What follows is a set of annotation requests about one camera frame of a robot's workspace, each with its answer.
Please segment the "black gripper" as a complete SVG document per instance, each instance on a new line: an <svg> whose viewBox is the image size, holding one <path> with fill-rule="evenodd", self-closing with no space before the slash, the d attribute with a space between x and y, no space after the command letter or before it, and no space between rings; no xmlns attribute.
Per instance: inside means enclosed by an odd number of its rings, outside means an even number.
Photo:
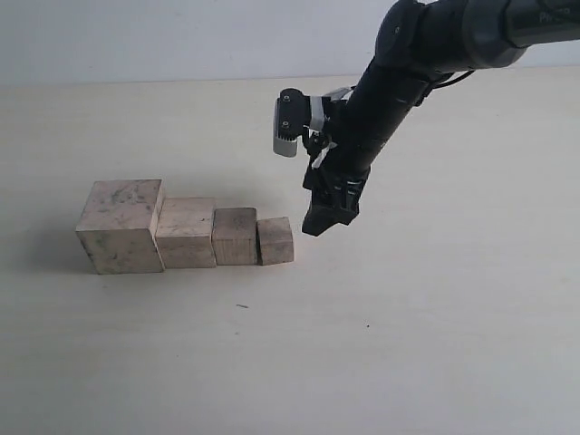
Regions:
<svg viewBox="0 0 580 435"><path fill-rule="evenodd" d="M411 109L433 87L419 72L371 63L348 100L330 104L324 129L307 142L310 168L304 187L311 201L301 230L319 237L359 215L359 201L371 165Z"/></svg>

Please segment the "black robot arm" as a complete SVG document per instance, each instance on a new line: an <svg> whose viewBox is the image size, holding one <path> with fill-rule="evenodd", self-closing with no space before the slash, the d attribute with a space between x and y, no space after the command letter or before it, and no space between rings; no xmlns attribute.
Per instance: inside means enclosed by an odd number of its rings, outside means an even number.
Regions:
<svg viewBox="0 0 580 435"><path fill-rule="evenodd" d="M396 2L357 84L323 98L327 120L306 146L303 232L317 237L357 217L375 158L411 109L451 85L453 74L507 67L532 45L578 37L576 1Z"/></svg>

